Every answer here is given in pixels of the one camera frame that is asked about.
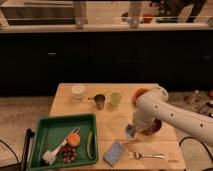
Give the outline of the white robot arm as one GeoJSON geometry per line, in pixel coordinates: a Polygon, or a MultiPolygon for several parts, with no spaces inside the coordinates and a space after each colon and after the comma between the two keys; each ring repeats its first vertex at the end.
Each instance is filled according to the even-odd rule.
{"type": "Polygon", "coordinates": [[[168,92],[161,86],[138,89],[133,96],[136,107],[133,113],[135,131],[142,133],[158,119],[213,146],[213,119],[171,105],[168,98],[168,92]]]}

